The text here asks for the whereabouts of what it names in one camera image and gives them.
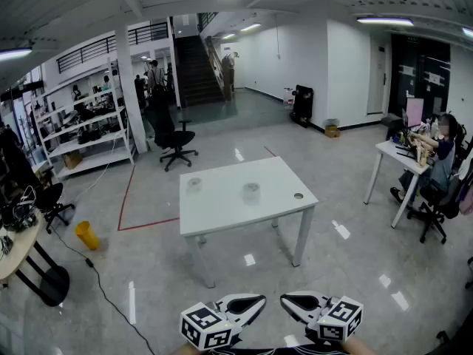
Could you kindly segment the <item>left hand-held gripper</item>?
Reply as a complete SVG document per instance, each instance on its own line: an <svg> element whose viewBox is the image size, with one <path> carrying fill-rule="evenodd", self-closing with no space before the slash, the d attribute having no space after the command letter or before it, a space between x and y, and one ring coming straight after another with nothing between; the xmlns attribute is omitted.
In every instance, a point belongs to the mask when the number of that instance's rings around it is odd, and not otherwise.
<svg viewBox="0 0 473 355"><path fill-rule="evenodd" d="M220 305L228 308L228 319L199 302L180 314L180 334L198 350L212 350L229 346L241 332L240 326L250 325L264 309L262 294L228 294Z"/></svg>

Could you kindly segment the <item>black cabinet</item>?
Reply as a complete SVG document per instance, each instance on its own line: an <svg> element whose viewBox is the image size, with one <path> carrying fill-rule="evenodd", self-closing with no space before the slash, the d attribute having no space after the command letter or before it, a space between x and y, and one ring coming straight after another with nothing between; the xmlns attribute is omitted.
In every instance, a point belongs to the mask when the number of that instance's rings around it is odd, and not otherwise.
<svg viewBox="0 0 473 355"><path fill-rule="evenodd" d="M290 113L290 118L296 124L308 128L313 112L314 90L297 84L292 96L293 111Z"/></svg>

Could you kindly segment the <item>pile of dark shelf items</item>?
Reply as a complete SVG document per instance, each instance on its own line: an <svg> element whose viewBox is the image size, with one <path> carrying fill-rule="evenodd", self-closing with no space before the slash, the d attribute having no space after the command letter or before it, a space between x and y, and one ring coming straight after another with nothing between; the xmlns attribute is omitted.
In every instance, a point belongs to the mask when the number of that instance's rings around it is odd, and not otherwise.
<svg viewBox="0 0 473 355"><path fill-rule="evenodd" d="M112 93L95 100L74 105L74 109L64 116L62 126L56 132L63 132L73 126L85 125L59 135L58 143L77 140L79 144L96 141L102 136L121 131L118 115L115 114L115 100Z"/></svg>

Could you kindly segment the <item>black balcony railing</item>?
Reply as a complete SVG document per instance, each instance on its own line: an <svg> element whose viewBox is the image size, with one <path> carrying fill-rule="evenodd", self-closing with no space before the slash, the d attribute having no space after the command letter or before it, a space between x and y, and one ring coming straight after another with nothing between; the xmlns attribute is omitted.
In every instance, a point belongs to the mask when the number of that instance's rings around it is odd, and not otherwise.
<svg viewBox="0 0 473 355"><path fill-rule="evenodd" d="M136 46L150 41L158 41L168 38L169 31L166 22L149 24L128 31L130 46ZM109 54L116 50L115 35L99 39L90 44L82 46L72 52L59 57L56 60L59 73L63 73L87 61L101 55Z"/></svg>

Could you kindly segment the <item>white door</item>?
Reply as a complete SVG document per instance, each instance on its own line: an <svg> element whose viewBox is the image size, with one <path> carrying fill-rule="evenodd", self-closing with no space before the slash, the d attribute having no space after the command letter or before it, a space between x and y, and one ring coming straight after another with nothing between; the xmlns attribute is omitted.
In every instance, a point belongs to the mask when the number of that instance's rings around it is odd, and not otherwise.
<svg viewBox="0 0 473 355"><path fill-rule="evenodd" d="M377 41L370 40L370 81L367 100L367 114L383 112L385 87L386 52Z"/></svg>

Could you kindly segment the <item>black office chair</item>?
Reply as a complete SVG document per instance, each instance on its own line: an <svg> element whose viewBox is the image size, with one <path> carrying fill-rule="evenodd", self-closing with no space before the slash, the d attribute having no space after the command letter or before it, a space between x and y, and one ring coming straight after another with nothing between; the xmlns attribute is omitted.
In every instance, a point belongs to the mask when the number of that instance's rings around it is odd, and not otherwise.
<svg viewBox="0 0 473 355"><path fill-rule="evenodd" d="M168 172L170 165L177 159L183 160L188 167L191 167L192 162L187 158L187 155L194 154L198 156L199 154L195 149L184 150L184 146L191 143L196 136L195 132L186 129L191 120L178 121L181 129L176 129L168 102L154 95L149 98L149 105L144 112L146 119L154 130L154 143L163 150L159 162L163 163L164 160L168 160L164 170Z"/></svg>
<svg viewBox="0 0 473 355"><path fill-rule="evenodd" d="M69 222L61 216L67 209L75 209L73 203L63 204L60 202L64 190L63 183L55 183L39 191L36 195L35 207L43 214L47 222L46 232L52 234L52 222L58 218L65 226Z"/></svg>
<svg viewBox="0 0 473 355"><path fill-rule="evenodd" d="M463 184L458 176L453 176L449 181L447 189L443 189L440 184L432 180L428 186L420 189L423 198L419 209L411 209L407 213L407 218L418 218L424 222L424 229L420 237L420 242L424 243L427 232L433 226L441 235L441 243L446 243L446 233L442 223L445 219L453 219L459 213L458 195Z"/></svg>

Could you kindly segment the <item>white metal shelf rack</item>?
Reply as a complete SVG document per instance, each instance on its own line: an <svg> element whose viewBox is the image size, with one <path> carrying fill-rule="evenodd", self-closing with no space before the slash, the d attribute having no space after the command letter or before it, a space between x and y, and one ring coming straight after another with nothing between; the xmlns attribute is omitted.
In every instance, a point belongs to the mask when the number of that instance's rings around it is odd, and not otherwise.
<svg viewBox="0 0 473 355"><path fill-rule="evenodd" d="M101 89L105 75L109 76L110 91L102 91ZM115 80L116 76L118 76L118 65L115 61L109 59L105 64L82 72L69 81L59 84L33 99L33 120L38 130L40 144L48 164L57 167L54 171L54 175L57 178L67 178L73 174L107 166L112 163L122 161L134 162L134 140L128 122L125 103L118 97L117 89L119 83ZM59 135L86 124L85 122L73 126L63 132L55 131L58 127L62 126L64 116L74 109L74 102L71 96L74 84L78 85L79 90L84 96L80 100L81 103L112 93L115 100L115 114L118 115L121 131L106 134L96 141L84 144L79 144L77 140L58 143L56 138ZM63 155L73 151L79 151L83 159L74 169L67 169Z"/></svg>

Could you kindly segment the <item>dark staircase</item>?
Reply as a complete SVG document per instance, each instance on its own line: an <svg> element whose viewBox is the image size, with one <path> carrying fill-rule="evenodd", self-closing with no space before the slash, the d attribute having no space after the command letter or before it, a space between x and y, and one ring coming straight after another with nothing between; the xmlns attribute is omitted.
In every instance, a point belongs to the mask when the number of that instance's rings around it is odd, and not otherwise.
<svg viewBox="0 0 473 355"><path fill-rule="evenodd" d="M208 53L198 35L176 38L177 80L184 107L224 101Z"/></svg>

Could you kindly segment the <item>white column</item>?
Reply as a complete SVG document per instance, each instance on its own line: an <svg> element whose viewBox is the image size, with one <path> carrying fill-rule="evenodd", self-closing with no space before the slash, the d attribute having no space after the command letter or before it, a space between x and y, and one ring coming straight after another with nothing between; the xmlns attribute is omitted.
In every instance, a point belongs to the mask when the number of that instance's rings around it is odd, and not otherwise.
<svg viewBox="0 0 473 355"><path fill-rule="evenodd" d="M129 45L128 27L119 25L115 28L115 42L118 57L118 72L123 90L123 98L129 118L137 152L148 152L146 133L134 84L132 60Z"/></svg>

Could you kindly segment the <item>white table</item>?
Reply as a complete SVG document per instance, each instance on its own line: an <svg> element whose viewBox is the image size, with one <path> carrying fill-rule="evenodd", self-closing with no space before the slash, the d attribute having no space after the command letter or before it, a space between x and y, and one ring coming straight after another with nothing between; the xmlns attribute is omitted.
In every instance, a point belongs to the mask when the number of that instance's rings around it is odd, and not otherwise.
<svg viewBox="0 0 473 355"><path fill-rule="evenodd" d="M201 178L203 188L196 194L186 193L186 183ZM249 206L242 200L242 187L258 183L261 200ZM298 200L295 193L304 197ZM298 267L310 232L313 213L318 199L299 179L281 157L238 163L192 172L180 177L180 235L191 252L197 273L207 288L214 288L200 246L210 233L236 229L255 223L270 221L279 225L279 218L301 213L296 247L291 263Z"/></svg>

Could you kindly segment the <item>person's left forearm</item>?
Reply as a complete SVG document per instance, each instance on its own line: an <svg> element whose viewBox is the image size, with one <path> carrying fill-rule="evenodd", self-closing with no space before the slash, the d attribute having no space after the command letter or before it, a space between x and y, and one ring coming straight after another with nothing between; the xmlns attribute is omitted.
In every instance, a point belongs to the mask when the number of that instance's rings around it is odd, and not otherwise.
<svg viewBox="0 0 473 355"><path fill-rule="evenodd" d="M176 349L172 355L202 355L202 352L193 345L186 343Z"/></svg>

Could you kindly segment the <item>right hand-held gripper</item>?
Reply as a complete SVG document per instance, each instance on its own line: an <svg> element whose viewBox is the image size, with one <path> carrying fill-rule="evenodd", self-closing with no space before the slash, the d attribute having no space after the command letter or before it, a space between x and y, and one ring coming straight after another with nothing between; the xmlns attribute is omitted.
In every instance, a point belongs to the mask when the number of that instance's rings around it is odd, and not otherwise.
<svg viewBox="0 0 473 355"><path fill-rule="evenodd" d="M319 339L329 342L346 341L363 319L364 305L346 296L328 298L317 291L293 291L283 294L280 303L295 321L308 323L307 328ZM321 310L314 317L317 308Z"/></svg>

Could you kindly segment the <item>black double door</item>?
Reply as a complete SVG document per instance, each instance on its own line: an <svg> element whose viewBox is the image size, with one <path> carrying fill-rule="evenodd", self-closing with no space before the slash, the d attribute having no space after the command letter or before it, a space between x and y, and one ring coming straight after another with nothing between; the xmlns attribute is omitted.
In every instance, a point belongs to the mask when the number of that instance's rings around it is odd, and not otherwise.
<svg viewBox="0 0 473 355"><path fill-rule="evenodd" d="M423 118L446 111L450 45L427 38L391 36L392 73L388 112L401 115L409 98L423 100Z"/></svg>

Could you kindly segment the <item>person's right forearm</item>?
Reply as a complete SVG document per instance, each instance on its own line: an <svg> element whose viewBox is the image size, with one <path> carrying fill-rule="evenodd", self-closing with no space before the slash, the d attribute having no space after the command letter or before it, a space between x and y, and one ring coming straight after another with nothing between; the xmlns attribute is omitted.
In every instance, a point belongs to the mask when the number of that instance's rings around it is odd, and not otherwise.
<svg viewBox="0 0 473 355"><path fill-rule="evenodd" d="M350 355L377 355L373 349L362 342L355 334L352 334L343 341L341 346Z"/></svg>

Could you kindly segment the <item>yellow waste bin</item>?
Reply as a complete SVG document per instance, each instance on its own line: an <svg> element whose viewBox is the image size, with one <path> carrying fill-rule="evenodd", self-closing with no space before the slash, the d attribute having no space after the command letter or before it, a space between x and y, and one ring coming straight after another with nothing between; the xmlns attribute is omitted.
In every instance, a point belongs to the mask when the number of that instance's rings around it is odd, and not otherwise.
<svg viewBox="0 0 473 355"><path fill-rule="evenodd" d="M80 222L75 228L75 234L89 250L99 249L99 239L89 221Z"/></svg>

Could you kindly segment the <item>pink monitor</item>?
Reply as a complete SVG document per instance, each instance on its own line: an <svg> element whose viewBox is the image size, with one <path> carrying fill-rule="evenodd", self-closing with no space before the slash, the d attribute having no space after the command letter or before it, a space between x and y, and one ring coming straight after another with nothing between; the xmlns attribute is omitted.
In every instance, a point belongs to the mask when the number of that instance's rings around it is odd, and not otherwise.
<svg viewBox="0 0 473 355"><path fill-rule="evenodd" d="M423 99L407 98L406 100L407 126L409 128L419 126L423 117Z"/></svg>

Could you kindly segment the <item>wide white tape roll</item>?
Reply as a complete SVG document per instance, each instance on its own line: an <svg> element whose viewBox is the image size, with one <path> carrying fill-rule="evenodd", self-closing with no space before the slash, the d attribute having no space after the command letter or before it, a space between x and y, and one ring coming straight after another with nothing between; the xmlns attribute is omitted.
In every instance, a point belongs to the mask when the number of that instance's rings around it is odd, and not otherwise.
<svg viewBox="0 0 473 355"><path fill-rule="evenodd" d="M258 205L261 200L261 187L258 183L246 183L242 187L242 200L246 205Z"/></svg>

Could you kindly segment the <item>round wooden table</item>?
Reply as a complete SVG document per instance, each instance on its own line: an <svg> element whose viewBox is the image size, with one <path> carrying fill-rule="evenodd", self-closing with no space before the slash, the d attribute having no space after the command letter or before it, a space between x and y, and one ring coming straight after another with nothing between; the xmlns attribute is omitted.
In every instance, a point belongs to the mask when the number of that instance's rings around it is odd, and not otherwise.
<svg viewBox="0 0 473 355"><path fill-rule="evenodd" d="M0 237L7 236L13 241L9 254L5 255L0 249L0 287L7 288L9 279L16 275L33 293L41 298L49 307L59 306L67 297L70 287L69 273L57 264L37 241L40 230L44 229L45 219L37 209L34 211L36 224L20 232L0 229ZM47 271L35 263L30 252L35 250L50 266ZM22 271L21 266L26 262L40 277L39 285L33 283Z"/></svg>

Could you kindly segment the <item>wooden stair railing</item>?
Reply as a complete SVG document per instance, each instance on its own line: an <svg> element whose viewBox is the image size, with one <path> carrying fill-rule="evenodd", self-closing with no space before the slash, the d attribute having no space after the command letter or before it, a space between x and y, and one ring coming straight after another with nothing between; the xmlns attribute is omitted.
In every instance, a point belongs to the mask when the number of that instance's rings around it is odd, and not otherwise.
<svg viewBox="0 0 473 355"><path fill-rule="evenodd" d="M223 97L225 101L231 101L232 90L231 90L231 71L230 71L229 59L228 58L224 58L223 60L220 59L214 47L214 44L212 42L212 37L207 36L204 40L204 43L207 49L211 67L217 79L217 83L219 84L220 89L222 90Z"/></svg>

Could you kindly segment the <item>pink bag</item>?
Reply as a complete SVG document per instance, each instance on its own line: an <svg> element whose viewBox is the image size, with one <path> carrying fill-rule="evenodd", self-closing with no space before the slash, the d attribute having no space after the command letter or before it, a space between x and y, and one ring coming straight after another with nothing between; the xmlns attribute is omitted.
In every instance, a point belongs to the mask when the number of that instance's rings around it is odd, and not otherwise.
<svg viewBox="0 0 473 355"><path fill-rule="evenodd" d="M473 149L462 162L457 176L462 183L458 196L459 210L462 215L467 216L473 213Z"/></svg>

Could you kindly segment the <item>white desk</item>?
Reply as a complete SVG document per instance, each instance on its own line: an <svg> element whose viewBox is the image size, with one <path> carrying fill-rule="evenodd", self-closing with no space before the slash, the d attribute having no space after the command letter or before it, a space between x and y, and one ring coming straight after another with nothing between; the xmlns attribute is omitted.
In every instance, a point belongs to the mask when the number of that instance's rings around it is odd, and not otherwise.
<svg viewBox="0 0 473 355"><path fill-rule="evenodd" d="M364 196L365 205L368 205L370 202L372 191L374 189L374 185L378 177L378 172L379 172L379 169L384 157L388 157L392 160L396 160L397 162L402 164L406 170L410 171L413 174L412 180L409 184L409 188L407 189L407 192L406 192L406 197L404 198L402 204L400 205L398 209L396 216L394 217L391 223L391 227L394 229L397 226L398 221L401 218L401 215L404 213L407 207L409 199L412 196L412 193L414 192L415 187L418 183L419 177L424 174L424 172L429 168L429 166L427 164L424 166L420 165L413 158L413 156L408 155L407 151L402 152L401 147L397 146L392 141L384 141L382 143L377 143L375 145L375 148L377 150L377 154L376 154L371 178L370 178L370 181L369 181L369 184Z"/></svg>

